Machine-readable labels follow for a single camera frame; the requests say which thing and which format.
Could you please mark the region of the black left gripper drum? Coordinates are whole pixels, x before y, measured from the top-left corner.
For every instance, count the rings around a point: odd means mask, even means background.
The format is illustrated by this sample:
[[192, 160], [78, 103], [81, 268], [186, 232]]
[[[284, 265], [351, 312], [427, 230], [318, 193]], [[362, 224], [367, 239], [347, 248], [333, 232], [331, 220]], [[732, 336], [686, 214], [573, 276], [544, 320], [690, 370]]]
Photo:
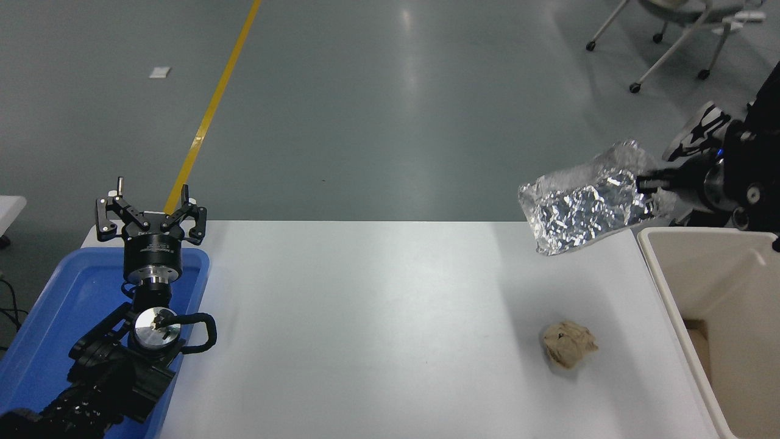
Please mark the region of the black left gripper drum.
[[183, 273], [183, 238], [181, 227], [163, 232], [123, 228], [124, 280], [135, 285], [177, 281]]

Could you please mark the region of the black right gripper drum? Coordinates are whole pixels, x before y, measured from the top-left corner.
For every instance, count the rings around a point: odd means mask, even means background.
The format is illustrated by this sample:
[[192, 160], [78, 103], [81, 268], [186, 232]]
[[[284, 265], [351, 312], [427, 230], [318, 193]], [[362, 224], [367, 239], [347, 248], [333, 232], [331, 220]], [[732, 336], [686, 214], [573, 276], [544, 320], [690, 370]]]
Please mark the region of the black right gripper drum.
[[694, 210], [714, 212], [704, 192], [704, 181], [713, 164], [714, 159], [709, 155], [695, 155], [680, 166], [668, 168], [672, 174], [670, 191]]

